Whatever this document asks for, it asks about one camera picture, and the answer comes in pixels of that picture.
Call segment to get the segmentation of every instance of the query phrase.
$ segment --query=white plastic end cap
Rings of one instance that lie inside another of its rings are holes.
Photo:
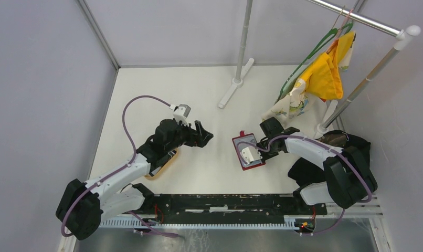
[[[324,134],[326,134],[327,132],[329,132],[329,129],[325,129],[323,128],[323,126],[321,126],[321,123],[319,123],[316,127],[315,127],[315,136],[313,137],[314,139],[319,139],[322,136],[324,136]]]
[[[411,36],[419,36],[421,29],[420,29],[420,26],[418,26],[418,25],[411,25],[408,28],[406,28],[405,31],[406,31],[407,34],[409,34]]]
[[[231,80],[231,84],[232,85],[235,85],[236,87],[238,87],[238,88],[240,88],[240,87],[242,87],[242,85],[244,84],[244,81],[243,81],[243,79],[241,78],[240,80],[239,80],[239,82],[237,82],[237,80],[235,79],[235,78],[233,78],[232,80]]]

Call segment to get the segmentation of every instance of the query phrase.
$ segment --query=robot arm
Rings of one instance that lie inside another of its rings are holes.
[[[260,126],[266,139],[257,143],[257,147],[268,151],[258,152],[257,148],[250,146],[242,150],[242,158],[246,162],[265,161],[283,151],[296,154],[319,167],[324,172],[325,182],[304,185],[293,193],[307,205],[336,203],[342,208],[349,208],[360,202],[368,193],[355,173],[371,192],[377,190],[369,162],[358,148],[351,146],[344,149],[308,139],[295,128],[284,129],[275,118],[264,121]],[[348,167],[343,159],[348,160],[355,171]]]
[[[66,222],[66,227],[79,240],[90,236],[103,221],[142,206],[145,200],[142,192],[131,188],[117,194],[121,188],[147,174],[154,176],[173,157],[176,148],[182,145],[202,148],[213,138],[213,134],[204,130],[199,121],[195,121],[196,130],[191,128],[191,124],[186,121],[189,106],[182,104],[172,106],[172,109],[174,119],[161,121],[154,135],[136,150],[132,163],[128,164],[130,159],[127,159],[102,176],[83,183],[75,179],[67,185],[56,211],[57,218],[62,222],[75,200],[94,186],[76,204]],[[124,165],[128,167],[117,172]],[[109,177],[106,180],[99,182],[107,176]]]

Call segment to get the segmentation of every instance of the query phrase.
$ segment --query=black cloth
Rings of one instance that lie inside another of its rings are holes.
[[[371,143],[363,138],[347,134],[341,130],[333,130],[326,133],[319,140],[336,147],[347,148],[349,146],[354,146],[361,151],[364,159],[369,165]],[[287,175],[289,178],[295,180],[299,186],[326,181],[324,171],[302,157],[295,162]]]

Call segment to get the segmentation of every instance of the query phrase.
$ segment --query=horizontal metal bar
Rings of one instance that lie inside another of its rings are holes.
[[[328,207],[327,214],[331,213],[341,213],[342,209],[340,207]],[[344,210],[346,214],[382,214],[382,209],[380,207],[349,207]]]
[[[329,9],[329,10],[336,12],[336,13],[341,12],[342,16],[347,16],[349,14],[349,11],[350,11],[349,9],[343,9],[341,6],[338,6],[336,4],[332,4],[332,3],[329,3],[329,2],[326,2],[326,1],[323,1],[323,0],[307,0],[307,1],[314,3],[314,4],[317,4],[317,5],[320,5],[324,8],[326,8],[326,9]],[[364,24],[364,25],[367,25],[367,26],[372,27],[374,29],[377,29],[377,30],[379,30],[383,33],[391,35],[393,37],[397,37],[397,35],[399,35],[403,31],[402,29],[398,29],[396,27],[387,25],[385,23],[382,23],[380,21],[377,21],[375,19],[372,19],[370,17],[367,17],[367,16],[359,14],[359,13],[355,13],[355,12],[352,12],[349,15],[349,18],[354,20],[354,21],[357,21],[361,24]]]
[[[331,212],[327,215],[317,215],[316,219],[336,219],[340,216],[340,212]],[[287,218],[295,218],[295,219],[310,219],[312,215],[287,215]],[[373,219],[373,218],[384,218],[382,213],[345,213],[343,215],[343,219],[355,219],[355,218],[365,218],[365,219]]]
[[[366,2],[367,2],[367,0],[357,0],[357,2],[355,2],[354,8],[353,8],[354,9],[353,12],[355,12],[357,14],[361,13],[364,5],[366,4]],[[351,22],[352,24],[354,23],[354,21],[352,19],[349,19],[349,22]]]
[[[380,205],[380,201],[378,199],[372,199],[369,202],[361,202],[361,203],[355,203],[354,205],[352,205],[351,207],[363,207],[363,206],[376,206],[376,205]],[[338,207],[337,204],[335,203],[326,203],[327,207]]]

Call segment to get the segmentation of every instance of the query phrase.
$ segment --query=cable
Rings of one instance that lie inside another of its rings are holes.
[[[126,128],[126,124],[125,124],[125,113],[127,108],[131,105],[131,103],[133,103],[135,100],[141,99],[141,98],[151,98],[154,100],[157,100],[165,105],[167,105],[168,107],[170,106],[170,104],[162,99],[159,99],[157,97],[154,96],[138,96],[138,97],[134,97],[133,99],[131,99],[126,105],[125,108],[123,108],[123,112],[122,112],[122,125],[123,125],[123,130],[125,131],[126,136],[128,137],[128,140],[130,140],[131,146],[133,147],[133,156],[130,159],[130,161],[123,165],[122,167],[120,167],[119,169],[113,171],[112,173],[106,175],[105,177],[101,178],[99,181],[97,181],[96,183],[94,183],[93,185],[91,185],[89,188],[87,188],[82,194],[80,194],[77,199],[72,203],[72,205],[69,207],[68,211],[66,212],[63,221],[61,222],[61,235],[63,235],[63,237],[70,237],[72,236],[72,233],[67,234],[65,232],[65,227],[66,227],[66,222],[68,221],[68,217],[71,214],[72,210],[74,209],[74,207],[77,205],[77,203],[79,203],[79,201],[92,189],[96,188],[97,186],[100,186],[105,180],[109,179],[110,177],[116,175],[117,173],[123,171],[125,168],[128,167],[128,165],[131,165],[134,162],[134,159],[137,156],[136,153],[136,145],[134,144],[133,139],[130,136],[130,133],[128,132],[128,129]]]
[[[270,151],[271,144],[272,144],[273,141],[275,141],[277,139],[285,139],[285,138],[301,139],[303,141],[308,141],[308,142],[311,142],[311,143],[313,143],[315,145],[318,145],[321,148],[323,148],[323,149],[325,149],[327,151],[330,151],[330,152],[334,153],[335,155],[337,155],[352,170],[352,172],[355,174],[355,176],[357,177],[357,179],[360,181],[360,183],[362,184],[362,186],[364,187],[364,189],[367,192],[367,199],[361,200],[359,202],[366,203],[366,202],[370,202],[372,200],[372,192],[371,192],[371,190],[366,185],[366,182],[360,176],[360,174],[354,168],[354,166],[340,152],[338,152],[338,151],[336,151],[336,150],[334,150],[334,149],[326,146],[325,144],[323,144],[323,143],[321,143],[319,141],[316,141],[314,139],[305,138],[305,137],[299,136],[299,135],[279,135],[279,136],[276,136],[276,137],[272,138],[272,140],[269,141],[269,144],[267,145],[267,149],[260,148],[260,147],[258,147],[256,145],[252,144],[252,143],[249,143],[249,142],[239,142],[239,143],[237,143],[236,144],[236,149],[239,150],[239,145],[240,144],[247,144],[249,146],[254,147],[255,149],[257,149],[259,151],[269,152]],[[245,162],[244,158],[242,158],[241,153],[239,153],[239,151],[237,152],[237,154],[238,154],[238,157],[241,160],[243,160],[243,162]],[[325,232],[327,232],[329,230],[332,230],[334,227],[336,227],[340,223],[341,219],[343,218],[344,212],[345,212],[345,209],[343,209],[341,211],[341,214],[340,214],[339,218],[337,219],[337,221],[332,226],[330,226],[329,228],[326,228],[324,230],[321,230],[321,231],[318,231],[318,232],[314,232],[314,233],[311,233],[311,234],[304,234],[304,235],[316,235],[316,234],[321,234],[321,233],[325,233]]]
[[[313,232],[313,229],[310,229],[310,228],[308,228],[308,227],[306,227],[306,226],[303,226],[303,228],[305,228],[305,229],[309,230],[310,232]]]
[[[315,210],[315,206],[312,206],[313,209],[313,215],[312,215],[312,219],[311,221],[315,221],[315,217],[316,217],[316,210]]]
[[[160,208],[157,208],[157,210],[158,210],[159,212],[161,212],[162,219],[161,219],[160,224],[162,224],[162,223],[164,223],[164,213],[162,212],[162,210],[161,210]]]
[[[154,205],[154,218],[157,221],[157,204]]]
[[[133,186],[133,184],[128,183],[126,186],[124,186],[124,187],[122,188],[122,190],[120,190],[120,192],[123,192],[123,190],[124,190],[127,186],[129,186],[129,185]]]
[[[150,233],[142,233],[142,234],[145,234],[145,235],[162,235],[162,236],[165,236],[165,237],[168,237],[168,238],[177,238],[177,237],[180,237],[179,234],[161,232],[161,231],[159,231],[159,230],[151,227],[148,223],[144,222],[142,220],[142,218],[139,217],[139,215],[133,213],[132,211],[128,211],[128,213],[131,214],[131,215],[133,215],[134,217],[136,217],[144,226],[146,226],[147,228],[149,228],[151,231],[154,232],[154,233],[151,233],[150,232]]]

